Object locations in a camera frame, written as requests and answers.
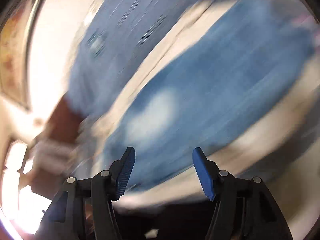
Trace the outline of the brown wooden headboard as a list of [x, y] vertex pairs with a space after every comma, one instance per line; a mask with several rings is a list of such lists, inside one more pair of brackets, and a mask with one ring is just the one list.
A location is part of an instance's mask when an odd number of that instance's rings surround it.
[[44, 133], [50, 140], [75, 144], [85, 118], [85, 115], [72, 109], [68, 93], [65, 93], [48, 119]]

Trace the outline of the blue plaid pillow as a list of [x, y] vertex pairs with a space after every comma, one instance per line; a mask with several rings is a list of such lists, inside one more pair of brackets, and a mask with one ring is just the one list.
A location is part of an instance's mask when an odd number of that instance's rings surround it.
[[71, 110], [82, 117], [106, 113], [150, 51], [198, 1], [104, 0], [71, 69]]

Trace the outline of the blue denim jeans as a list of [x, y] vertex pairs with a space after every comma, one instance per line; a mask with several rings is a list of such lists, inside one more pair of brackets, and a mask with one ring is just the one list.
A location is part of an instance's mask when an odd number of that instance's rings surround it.
[[291, 88], [314, 53], [312, 31], [281, 0], [239, 0], [139, 92], [108, 137], [101, 166], [129, 146], [129, 185], [150, 189], [226, 146]]

